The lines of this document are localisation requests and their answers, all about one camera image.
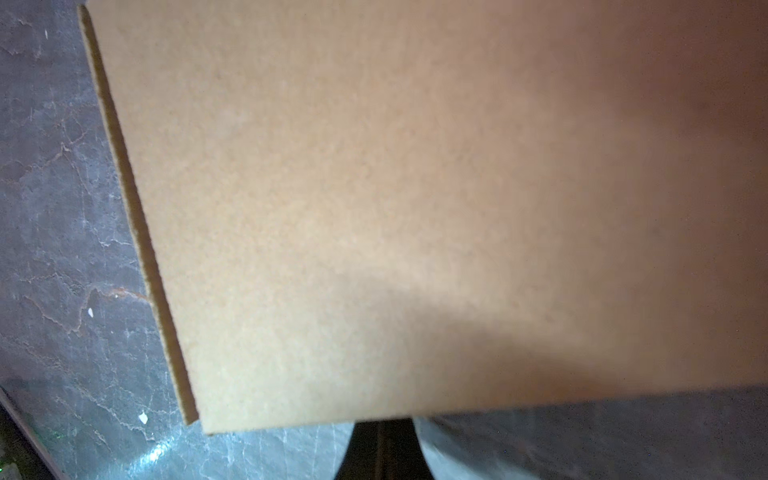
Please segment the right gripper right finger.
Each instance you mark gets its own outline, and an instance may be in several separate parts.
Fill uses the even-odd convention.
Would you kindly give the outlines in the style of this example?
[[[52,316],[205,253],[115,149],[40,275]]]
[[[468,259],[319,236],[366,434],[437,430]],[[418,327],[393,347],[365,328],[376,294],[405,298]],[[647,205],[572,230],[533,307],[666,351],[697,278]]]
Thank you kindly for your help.
[[[381,478],[434,478],[423,455],[412,419],[381,423]]]

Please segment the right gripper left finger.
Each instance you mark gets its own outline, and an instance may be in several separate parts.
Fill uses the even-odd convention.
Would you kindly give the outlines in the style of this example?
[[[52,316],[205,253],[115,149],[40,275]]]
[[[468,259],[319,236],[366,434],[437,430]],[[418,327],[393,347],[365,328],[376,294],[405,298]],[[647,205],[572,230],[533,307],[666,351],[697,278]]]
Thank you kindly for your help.
[[[375,480],[380,476],[379,423],[358,422],[334,479]]]

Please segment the brown cardboard box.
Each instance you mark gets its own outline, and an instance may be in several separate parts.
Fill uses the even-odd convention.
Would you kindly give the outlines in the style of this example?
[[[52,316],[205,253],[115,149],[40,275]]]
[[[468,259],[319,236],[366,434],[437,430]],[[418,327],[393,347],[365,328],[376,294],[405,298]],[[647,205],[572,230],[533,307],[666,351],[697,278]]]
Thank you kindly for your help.
[[[767,381],[763,1],[89,1],[186,423]]]

